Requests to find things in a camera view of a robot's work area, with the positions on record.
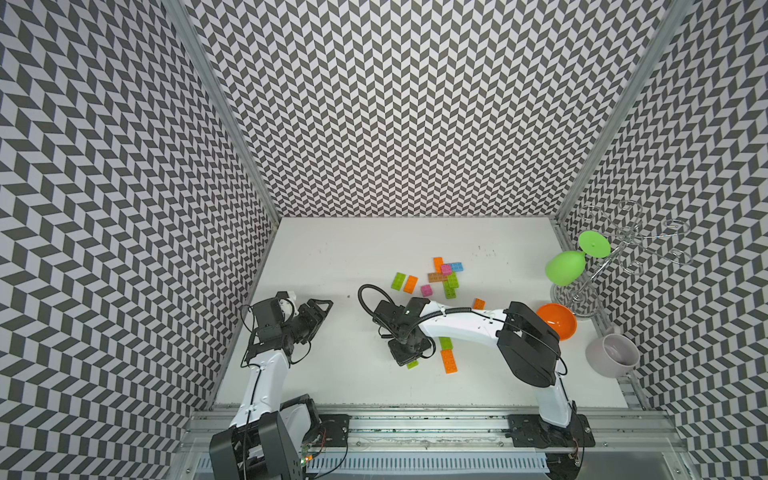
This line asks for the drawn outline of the green lego plate front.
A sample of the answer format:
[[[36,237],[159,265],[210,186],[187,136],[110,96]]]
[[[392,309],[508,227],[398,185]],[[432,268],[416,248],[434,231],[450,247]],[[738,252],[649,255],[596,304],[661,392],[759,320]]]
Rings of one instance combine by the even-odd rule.
[[[454,287],[450,286],[447,282],[443,283],[443,287],[444,287],[444,293],[447,299],[456,298],[456,291]]]

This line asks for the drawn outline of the brown lego plate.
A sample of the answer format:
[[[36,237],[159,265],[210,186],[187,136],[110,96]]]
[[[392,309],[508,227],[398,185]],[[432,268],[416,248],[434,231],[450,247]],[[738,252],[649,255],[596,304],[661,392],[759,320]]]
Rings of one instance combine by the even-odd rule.
[[[443,282],[446,280],[446,276],[438,272],[429,273],[427,278],[430,283]]]

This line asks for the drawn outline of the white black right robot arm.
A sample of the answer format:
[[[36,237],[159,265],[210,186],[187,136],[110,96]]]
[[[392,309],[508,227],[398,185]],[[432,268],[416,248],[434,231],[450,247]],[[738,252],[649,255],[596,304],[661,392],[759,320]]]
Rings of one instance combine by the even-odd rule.
[[[557,370],[562,363],[560,336],[531,308],[512,301],[505,309],[478,310],[449,307],[414,297],[399,306],[382,300],[372,321],[388,332],[388,347],[398,365],[407,365],[450,338],[497,349],[512,375],[535,389],[542,422],[564,429],[573,410]]]

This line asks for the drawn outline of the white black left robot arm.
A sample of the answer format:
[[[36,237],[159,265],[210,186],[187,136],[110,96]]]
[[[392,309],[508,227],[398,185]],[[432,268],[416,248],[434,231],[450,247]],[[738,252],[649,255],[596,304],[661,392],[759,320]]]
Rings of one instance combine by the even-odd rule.
[[[314,400],[282,400],[297,345],[309,347],[328,313],[330,300],[297,304],[280,291],[246,308],[249,340],[241,366],[250,371],[243,400],[228,429],[211,438],[209,455],[216,479],[302,479],[300,453],[321,428]]]

